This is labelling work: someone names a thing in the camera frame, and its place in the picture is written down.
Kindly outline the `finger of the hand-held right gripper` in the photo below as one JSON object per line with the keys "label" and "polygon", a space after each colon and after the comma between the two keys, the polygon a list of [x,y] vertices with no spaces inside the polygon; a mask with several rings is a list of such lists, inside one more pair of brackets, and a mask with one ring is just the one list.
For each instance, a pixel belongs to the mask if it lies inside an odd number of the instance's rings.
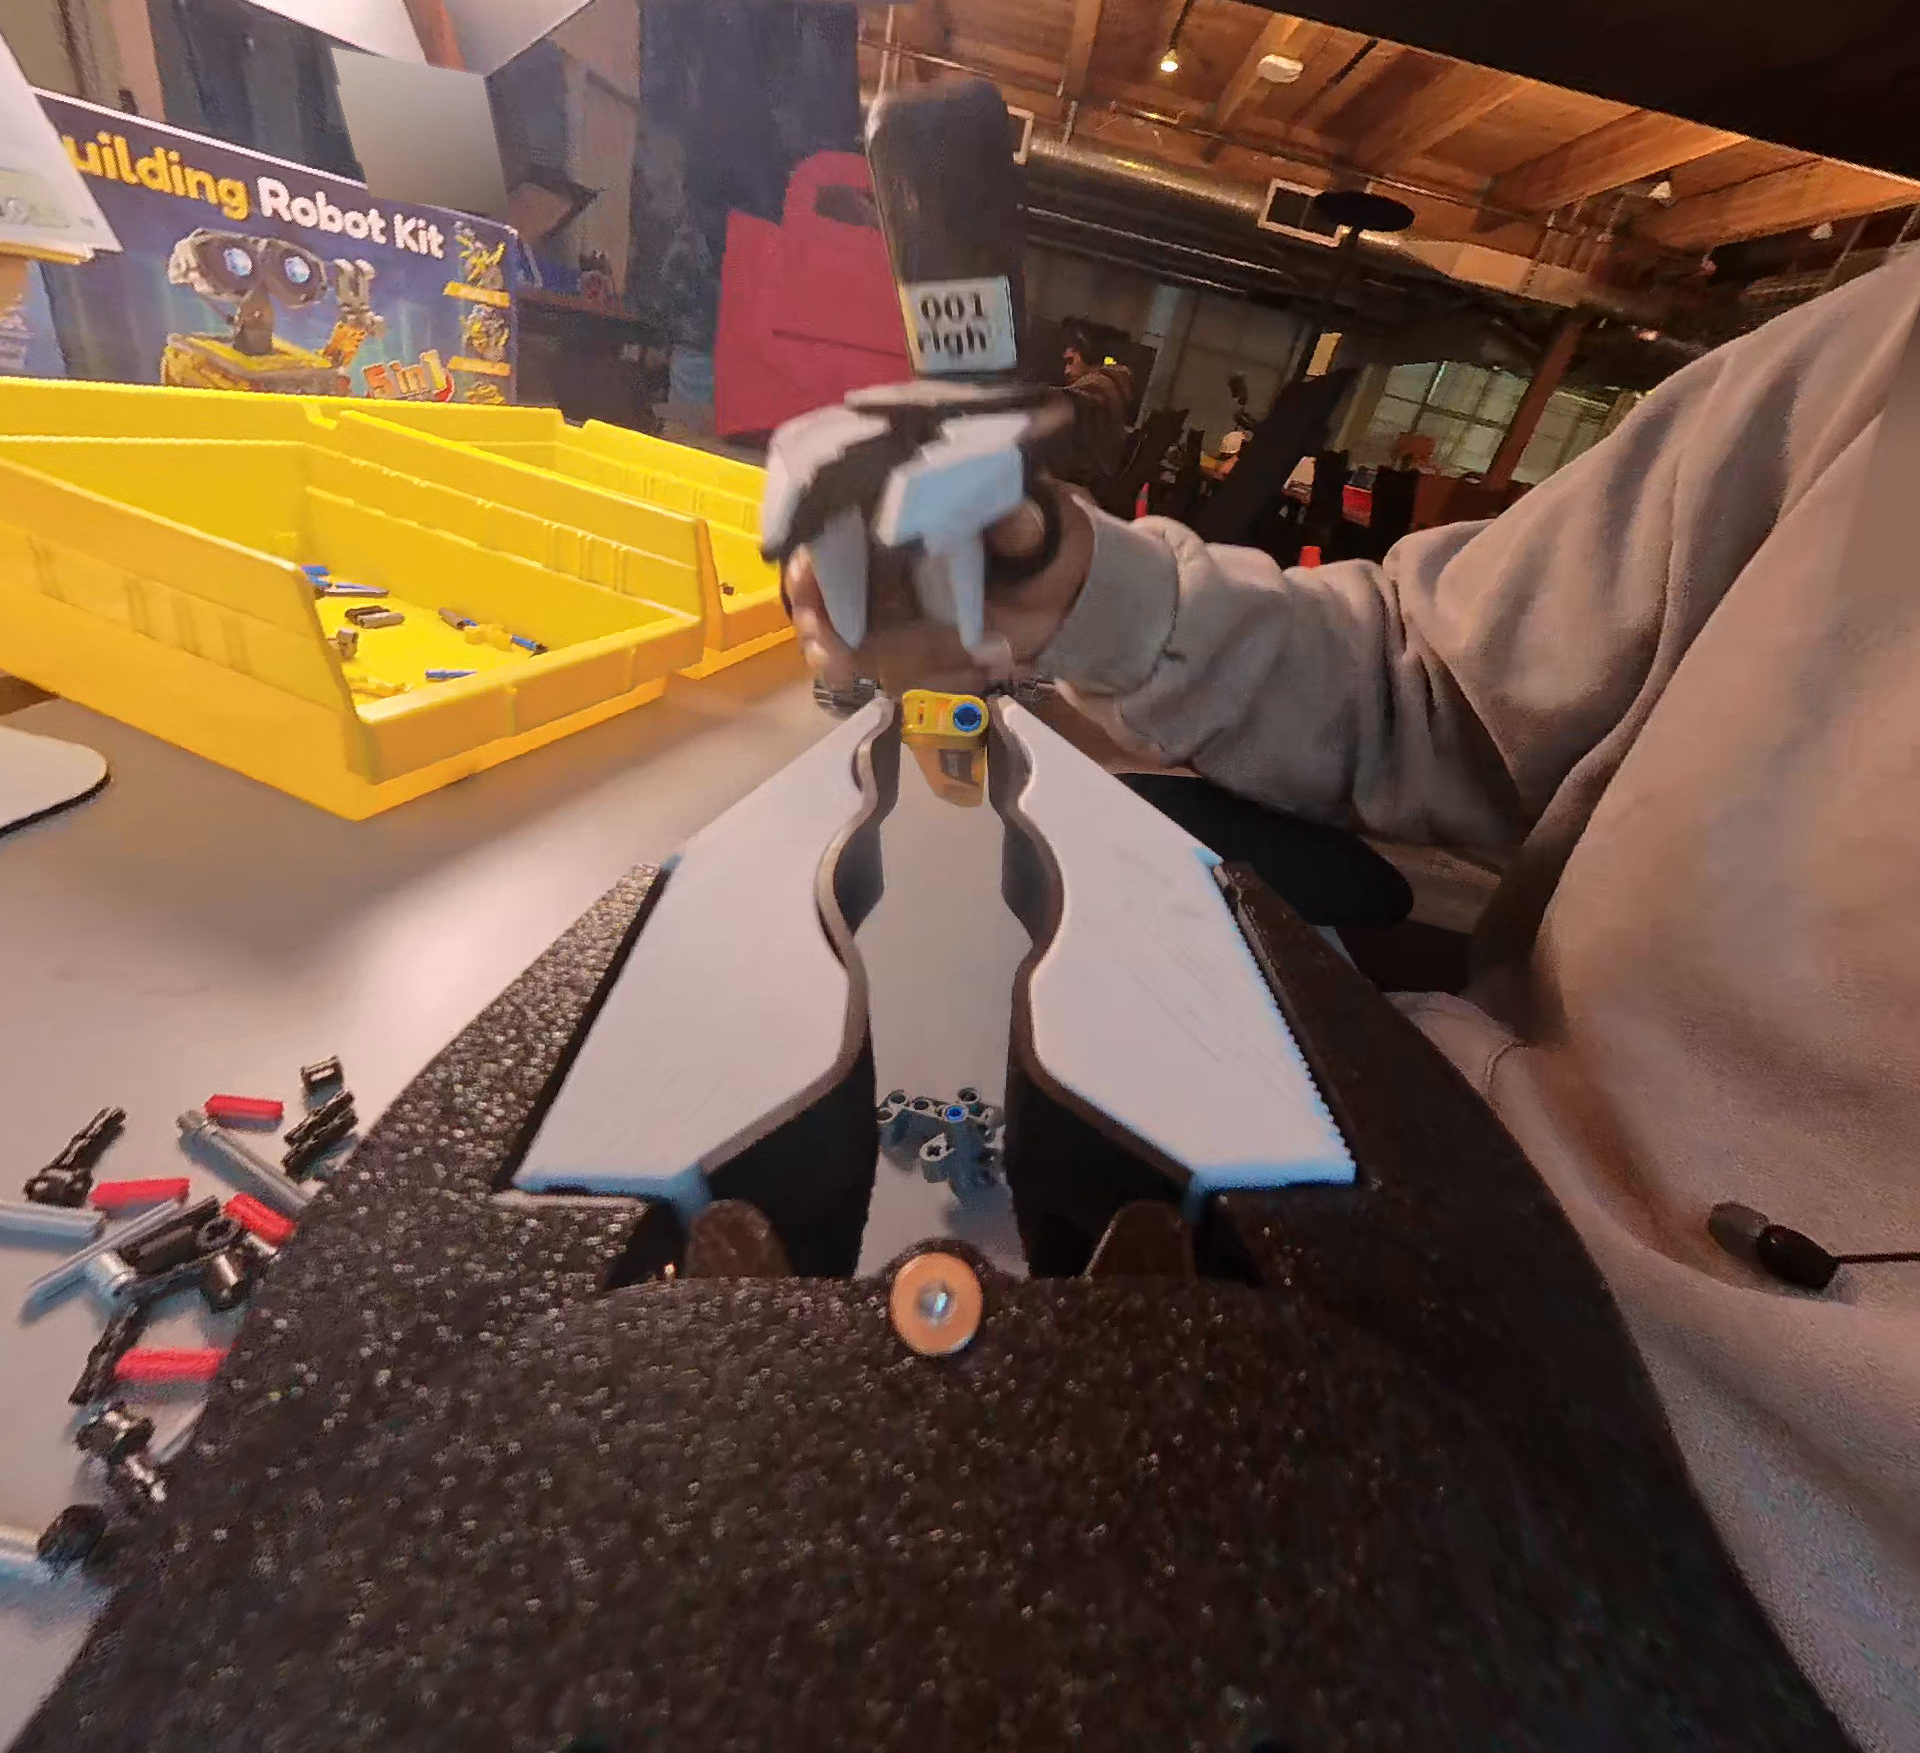
{"label": "finger of the hand-held right gripper", "polygon": [[922,606],[964,648],[986,638],[986,535],[1025,501],[1034,434],[1033,416],[946,421],[887,476],[878,501],[878,547],[912,557]]}
{"label": "finger of the hand-held right gripper", "polygon": [[768,443],[762,557],[780,568],[792,606],[792,566],[807,555],[822,613],[846,648],[870,629],[880,501],[918,446],[903,423],[867,411],[812,411],[780,423]]}

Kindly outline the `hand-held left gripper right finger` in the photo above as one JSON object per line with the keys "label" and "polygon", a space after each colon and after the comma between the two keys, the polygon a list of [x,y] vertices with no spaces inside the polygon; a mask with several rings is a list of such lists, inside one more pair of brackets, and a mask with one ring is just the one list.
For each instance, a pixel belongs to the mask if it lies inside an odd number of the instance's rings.
{"label": "hand-held left gripper right finger", "polygon": [[1013,983],[1005,1171],[1027,1271],[1075,1277],[1118,1211],[1193,1238],[1225,1193],[1356,1184],[1218,854],[1037,714],[993,704]]}

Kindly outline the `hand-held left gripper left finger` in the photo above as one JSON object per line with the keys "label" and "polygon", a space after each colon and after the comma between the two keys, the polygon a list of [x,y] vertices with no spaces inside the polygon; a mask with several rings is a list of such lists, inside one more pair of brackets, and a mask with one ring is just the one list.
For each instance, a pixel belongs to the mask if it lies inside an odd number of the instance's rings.
{"label": "hand-held left gripper left finger", "polygon": [[513,1188],[739,1200],[849,1277],[878,1167],[870,986],[900,709],[873,700],[666,861],[541,1093]]}

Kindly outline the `grey toy brick assembly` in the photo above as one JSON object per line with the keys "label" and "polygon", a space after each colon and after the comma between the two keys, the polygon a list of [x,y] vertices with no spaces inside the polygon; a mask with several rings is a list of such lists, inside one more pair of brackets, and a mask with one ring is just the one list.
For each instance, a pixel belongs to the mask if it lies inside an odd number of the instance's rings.
{"label": "grey toy brick assembly", "polygon": [[1005,1182],[1005,1107],[972,1087],[948,1097],[887,1093],[875,1105],[875,1127],[883,1156],[956,1196]]}

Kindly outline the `yellow toy brick beam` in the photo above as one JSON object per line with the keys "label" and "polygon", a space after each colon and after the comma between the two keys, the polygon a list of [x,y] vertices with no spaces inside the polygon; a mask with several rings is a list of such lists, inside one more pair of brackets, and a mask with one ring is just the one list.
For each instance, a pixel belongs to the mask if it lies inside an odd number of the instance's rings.
{"label": "yellow toy brick beam", "polygon": [[929,789],[972,809],[986,796],[991,706],[973,694],[912,687],[900,696],[900,735]]}

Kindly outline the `person's right forearm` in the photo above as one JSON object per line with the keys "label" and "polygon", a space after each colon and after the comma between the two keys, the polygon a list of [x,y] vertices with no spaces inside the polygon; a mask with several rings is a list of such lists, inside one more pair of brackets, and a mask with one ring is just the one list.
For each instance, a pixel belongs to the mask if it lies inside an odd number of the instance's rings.
{"label": "person's right forearm", "polygon": [[1033,662],[1125,752],[1300,819],[1500,853],[1524,800],[1417,590],[1368,562],[1280,568],[1075,494]]}

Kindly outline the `grey desk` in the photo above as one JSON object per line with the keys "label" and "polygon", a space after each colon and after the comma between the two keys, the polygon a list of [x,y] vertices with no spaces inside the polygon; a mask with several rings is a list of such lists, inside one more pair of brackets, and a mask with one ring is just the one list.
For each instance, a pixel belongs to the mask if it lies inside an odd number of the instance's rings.
{"label": "grey desk", "polygon": [[[792,646],[366,821],[333,819],[71,701],[5,722],[108,761],[92,800],[4,836],[4,1198],[101,1107],[108,1174],[193,1169],[206,1093],[291,1100],[337,1052],[371,1126],[510,980],[640,863],[660,863],[829,732]],[[857,929],[880,1091],[1005,1087],[1028,939],[989,807],[907,758],[885,888]],[[83,1291],[20,1317],[57,1248],[4,1238],[4,1525],[86,1490],[67,1392],[98,1334]]]}

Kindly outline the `person's right hand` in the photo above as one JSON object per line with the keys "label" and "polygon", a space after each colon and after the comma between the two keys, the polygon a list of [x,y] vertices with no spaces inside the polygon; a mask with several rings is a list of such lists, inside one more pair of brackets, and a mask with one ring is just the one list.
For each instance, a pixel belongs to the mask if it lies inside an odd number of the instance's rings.
{"label": "person's right hand", "polygon": [[788,614],[814,677],[834,690],[872,679],[880,690],[897,696],[914,687],[977,692],[1034,673],[1089,576],[1094,535],[1094,517],[1075,492],[1059,482],[1049,482],[1046,492],[1063,518],[1054,557],[1025,581],[1010,584],[998,579],[989,586],[985,632],[973,650],[961,643],[954,626],[924,610],[918,557],[872,543],[864,545],[865,638],[862,643],[849,643],[829,613],[814,559],[822,547],[798,547],[783,566],[783,583]]}

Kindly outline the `scattered grey blue toy parts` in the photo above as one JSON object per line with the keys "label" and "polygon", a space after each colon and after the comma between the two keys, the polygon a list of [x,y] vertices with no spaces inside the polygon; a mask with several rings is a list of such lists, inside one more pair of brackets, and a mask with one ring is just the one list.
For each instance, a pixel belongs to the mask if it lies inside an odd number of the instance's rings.
{"label": "scattered grey blue toy parts", "polygon": [[549,648],[514,626],[453,606],[421,606],[385,584],[300,562],[322,635],[357,701],[396,701],[531,662]]}

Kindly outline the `person's beige sweatshirt torso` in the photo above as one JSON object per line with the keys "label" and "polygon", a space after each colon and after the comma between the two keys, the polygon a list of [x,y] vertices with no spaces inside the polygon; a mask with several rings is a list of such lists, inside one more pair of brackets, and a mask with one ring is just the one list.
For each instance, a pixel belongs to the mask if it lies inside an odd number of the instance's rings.
{"label": "person's beige sweatshirt torso", "polygon": [[1676,375],[1387,557],[1510,849],[1484,1085],[1600,1263],[1701,1498],[1866,1749],[1915,1749],[1915,1272],[1790,1291],[1735,1202],[1915,1250],[1915,255]]}

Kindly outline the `toy robot kit box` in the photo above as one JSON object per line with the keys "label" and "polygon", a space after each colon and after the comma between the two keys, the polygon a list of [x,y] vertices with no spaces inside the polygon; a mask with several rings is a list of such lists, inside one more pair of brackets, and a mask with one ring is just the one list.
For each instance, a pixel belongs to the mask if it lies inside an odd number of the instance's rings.
{"label": "toy robot kit box", "polygon": [[118,250],[26,268],[2,373],[514,403],[520,250],[509,225],[38,98]]}

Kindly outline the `pile of small toy bricks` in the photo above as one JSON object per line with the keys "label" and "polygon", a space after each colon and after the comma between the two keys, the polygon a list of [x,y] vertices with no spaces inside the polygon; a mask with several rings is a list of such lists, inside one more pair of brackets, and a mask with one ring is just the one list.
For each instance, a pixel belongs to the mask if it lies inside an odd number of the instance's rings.
{"label": "pile of small toy bricks", "polygon": [[294,1102],[210,1093],[182,1113],[180,1148],[213,1174],[208,1186],[188,1171],[104,1176],[108,1148],[129,1126],[126,1109],[108,1103],[65,1136],[18,1188],[4,1188],[4,1243],[58,1250],[29,1278],[23,1323],[72,1297],[102,1312],[67,1392],[72,1444],[98,1493],[43,1522],[4,1525],[7,1591],[102,1573],[130,1516],[166,1502],[190,1424],[162,1436],[146,1404],[201,1401],[222,1373],[228,1344],[172,1344],[151,1328],[174,1302],[193,1302],[213,1323],[237,1317],[360,1138],[339,1054],[304,1062],[299,1081]]}

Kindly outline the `metal ceiling duct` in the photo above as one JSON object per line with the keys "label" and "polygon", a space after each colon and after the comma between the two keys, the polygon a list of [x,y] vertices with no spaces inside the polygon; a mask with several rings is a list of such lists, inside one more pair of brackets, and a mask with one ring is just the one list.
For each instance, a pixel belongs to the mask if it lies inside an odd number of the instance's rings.
{"label": "metal ceiling duct", "polygon": [[1346,232],[1313,183],[1237,182],[1031,124],[1021,157],[1034,246],[1191,278],[1322,271]]}

